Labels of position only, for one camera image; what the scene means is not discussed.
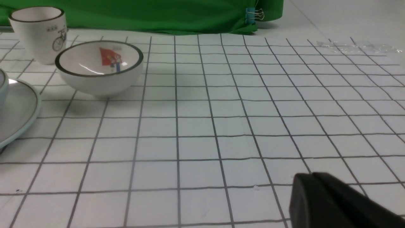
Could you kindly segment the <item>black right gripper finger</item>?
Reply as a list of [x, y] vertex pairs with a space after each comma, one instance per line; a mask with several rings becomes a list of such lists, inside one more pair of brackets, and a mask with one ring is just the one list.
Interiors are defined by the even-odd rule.
[[297, 173], [289, 206], [294, 228], [403, 228], [404, 219], [326, 172]]

